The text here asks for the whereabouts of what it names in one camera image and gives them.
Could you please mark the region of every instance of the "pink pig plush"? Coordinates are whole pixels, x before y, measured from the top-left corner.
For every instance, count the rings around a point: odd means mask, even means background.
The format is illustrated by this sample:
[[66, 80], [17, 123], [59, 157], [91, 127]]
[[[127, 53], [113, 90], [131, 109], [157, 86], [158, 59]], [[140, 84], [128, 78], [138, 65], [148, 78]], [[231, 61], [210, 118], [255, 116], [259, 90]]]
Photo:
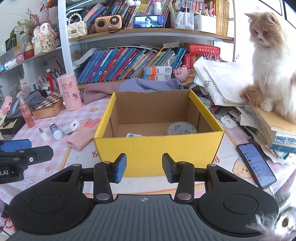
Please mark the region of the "pink pig plush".
[[178, 69], [173, 69], [173, 74], [177, 80], [179, 80], [180, 82], [184, 82], [188, 77], [188, 70], [186, 68], [186, 65], [182, 65], [182, 67]]

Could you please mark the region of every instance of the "stack of papers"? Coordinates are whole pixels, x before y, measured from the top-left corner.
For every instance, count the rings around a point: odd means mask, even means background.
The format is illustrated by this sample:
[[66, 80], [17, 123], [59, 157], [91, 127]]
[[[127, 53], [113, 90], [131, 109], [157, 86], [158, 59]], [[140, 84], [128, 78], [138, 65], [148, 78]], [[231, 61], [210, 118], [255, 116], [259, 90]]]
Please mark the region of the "stack of papers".
[[249, 105], [236, 107], [229, 113], [249, 131], [274, 163], [296, 164], [296, 125], [273, 112]]
[[241, 90], [251, 84], [251, 69], [246, 69], [239, 62], [215, 62], [200, 57], [194, 68], [198, 74], [195, 83], [203, 84], [215, 105], [244, 106], [248, 99], [241, 95]]

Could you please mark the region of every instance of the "white charger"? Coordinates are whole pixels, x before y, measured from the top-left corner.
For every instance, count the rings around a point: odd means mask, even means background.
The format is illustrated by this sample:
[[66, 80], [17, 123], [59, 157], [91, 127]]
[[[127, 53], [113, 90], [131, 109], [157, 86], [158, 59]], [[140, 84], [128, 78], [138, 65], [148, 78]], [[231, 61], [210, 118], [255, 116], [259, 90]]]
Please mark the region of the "white charger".
[[79, 126], [79, 122], [78, 120], [73, 120], [72, 122], [67, 123], [63, 128], [62, 128], [62, 132], [67, 135], [73, 131], [75, 131], [77, 129], [77, 127]]

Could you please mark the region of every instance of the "cat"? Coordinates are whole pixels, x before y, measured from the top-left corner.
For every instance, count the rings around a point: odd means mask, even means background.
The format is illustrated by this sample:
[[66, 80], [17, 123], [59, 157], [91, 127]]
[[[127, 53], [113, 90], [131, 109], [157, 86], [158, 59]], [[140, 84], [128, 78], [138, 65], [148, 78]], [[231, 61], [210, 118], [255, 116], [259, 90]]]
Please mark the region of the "cat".
[[275, 111], [296, 124], [295, 47], [276, 14], [246, 13], [250, 23], [250, 41], [254, 44], [252, 58], [254, 83], [243, 89], [252, 106], [266, 112]]

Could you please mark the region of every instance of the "pink tumbler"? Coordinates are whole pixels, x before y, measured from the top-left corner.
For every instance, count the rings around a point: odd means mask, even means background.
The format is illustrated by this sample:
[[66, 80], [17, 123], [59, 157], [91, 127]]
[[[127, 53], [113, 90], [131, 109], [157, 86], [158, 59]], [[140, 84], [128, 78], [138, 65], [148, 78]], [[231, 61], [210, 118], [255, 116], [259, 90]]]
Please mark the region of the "pink tumbler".
[[75, 74], [64, 74], [57, 79], [66, 110], [77, 110], [82, 106]]

